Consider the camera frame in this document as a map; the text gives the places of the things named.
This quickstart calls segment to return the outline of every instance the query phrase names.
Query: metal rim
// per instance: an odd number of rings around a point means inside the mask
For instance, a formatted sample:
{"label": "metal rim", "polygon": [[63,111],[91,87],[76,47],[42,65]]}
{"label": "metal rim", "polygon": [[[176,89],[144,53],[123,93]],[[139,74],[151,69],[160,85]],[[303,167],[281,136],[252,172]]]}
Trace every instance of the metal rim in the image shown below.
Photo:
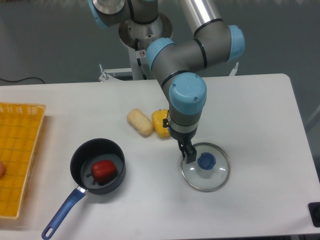
{"label": "metal rim", "polygon": [[215,192],[215,191],[221,189],[221,188],[228,182],[228,180],[229,180],[229,177],[230,177],[230,174],[231,174],[231,164],[230,164],[230,161],[229,161],[229,157],[228,157],[228,155],[226,154],[226,152],[225,152],[221,147],[219,147],[219,146],[217,146],[217,145],[215,145],[215,144],[213,144],[213,143],[210,143],[210,142],[198,142],[198,143],[194,144],[193,146],[194,146],[194,147],[197,147],[197,146],[199,146],[199,145],[213,147],[213,148],[217,149],[218,151],[220,151],[220,152],[224,155],[224,157],[225,157],[225,159],[226,159],[226,161],[227,161],[227,163],[228,163],[228,168],[229,168],[229,169],[228,169],[228,174],[227,174],[225,180],[224,180],[223,183],[221,183],[219,186],[216,186],[216,187],[214,187],[214,188],[201,188],[201,187],[198,187],[198,186],[193,185],[193,184],[186,178],[186,176],[185,176],[185,174],[184,174],[184,171],[183,171],[184,158],[183,158],[183,157],[182,157],[181,160],[180,160],[180,170],[181,170],[181,173],[182,173],[182,175],[183,175],[184,180],[185,180],[191,187],[193,187],[194,189],[196,189],[196,190],[198,190],[198,191],[201,191],[201,192],[205,192],[205,193]]}

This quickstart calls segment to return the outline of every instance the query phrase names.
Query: blue joint cap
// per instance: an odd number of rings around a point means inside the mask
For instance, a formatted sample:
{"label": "blue joint cap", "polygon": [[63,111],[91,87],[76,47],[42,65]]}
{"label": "blue joint cap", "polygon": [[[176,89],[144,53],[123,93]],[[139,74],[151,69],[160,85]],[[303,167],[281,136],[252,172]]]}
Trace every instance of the blue joint cap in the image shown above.
{"label": "blue joint cap", "polygon": [[203,170],[211,170],[217,163],[217,160],[213,154],[210,152],[203,152],[198,158],[198,166]]}
{"label": "blue joint cap", "polygon": [[161,52],[162,49],[164,49],[166,46],[170,44],[176,45],[175,42],[172,41],[170,38],[162,37],[152,42],[150,46],[147,48],[145,57],[149,63],[151,70],[154,60],[156,59],[158,54]]}
{"label": "blue joint cap", "polygon": [[206,103],[207,85],[195,73],[181,73],[171,83],[169,99],[171,105],[182,114],[200,113]]}
{"label": "blue joint cap", "polygon": [[92,12],[92,15],[95,19],[96,24],[99,26],[100,29],[107,29],[108,26],[105,25],[103,21],[101,21],[98,13],[96,12],[96,9],[94,7],[92,0],[88,0],[88,3],[89,3],[89,6],[90,6],[90,9],[91,9],[91,12]]}
{"label": "blue joint cap", "polygon": [[227,62],[240,57],[245,51],[245,37],[241,29],[236,25],[229,25],[231,32],[231,49]]}

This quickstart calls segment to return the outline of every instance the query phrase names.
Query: yellow bell pepper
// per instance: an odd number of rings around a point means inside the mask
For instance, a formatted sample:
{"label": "yellow bell pepper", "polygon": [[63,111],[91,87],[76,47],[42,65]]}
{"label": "yellow bell pepper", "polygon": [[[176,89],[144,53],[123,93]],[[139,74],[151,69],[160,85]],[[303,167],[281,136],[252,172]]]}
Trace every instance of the yellow bell pepper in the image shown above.
{"label": "yellow bell pepper", "polygon": [[170,136],[168,128],[163,127],[163,120],[167,118],[168,109],[157,110],[152,113],[152,122],[154,129],[160,138],[166,138]]}

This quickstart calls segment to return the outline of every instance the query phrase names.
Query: bell pepper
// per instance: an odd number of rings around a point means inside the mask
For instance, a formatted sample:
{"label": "bell pepper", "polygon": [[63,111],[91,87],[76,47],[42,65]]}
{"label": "bell pepper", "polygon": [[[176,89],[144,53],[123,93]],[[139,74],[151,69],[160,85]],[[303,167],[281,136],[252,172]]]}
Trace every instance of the bell pepper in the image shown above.
{"label": "bell pepper", "polygon": [[154,129],[160,138],[166,138],[170,136],[168,128],[163,127],[163,120],[167,118],[168,109],[160,109],[152,113],[152,122]]}
{"label": "bell pepper", "polygon": [[91,166],[91,174],[98,184],[104,185],[116,176],[117,168],[111,160],[101,160]]}

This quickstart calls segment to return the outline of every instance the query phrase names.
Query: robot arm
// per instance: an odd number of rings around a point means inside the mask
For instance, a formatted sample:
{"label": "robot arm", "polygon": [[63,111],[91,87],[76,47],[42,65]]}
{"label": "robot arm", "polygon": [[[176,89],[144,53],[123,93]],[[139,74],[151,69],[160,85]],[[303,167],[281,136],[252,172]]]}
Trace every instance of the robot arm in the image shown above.
{"label": "robot arm", "polygon": [[176,45],[160,38],[147,49],[146,57],[169,102],[168,118],[163,126],[178,141],[186,163],[196,160],[192,146],[202,109],[207,98],[204,80],[191,71],[199,71],[242,55],[245,40],[241,30],[224,24],[210,0],[180,0],[194,40]]}
{"label": "robot arm", "polygon": [[107,26],[130,21],[129,39],[139,43],[140,48],[124,42],[120,35],[121,40],[134,50],[146,50],[149,67],[169,103],[163,127],[168,127],[170,135],[178,141],[186,163],[194,162],[197,151],[191,139],[206,103],[207,86],[192,72],[242,55],[245,49],[242,31],[223,22],[212,0],[179,0],[194,39],[176,45],[170,38],[161,37],[166,31],[159,22],[157,0],[93,0],[91,3]]}

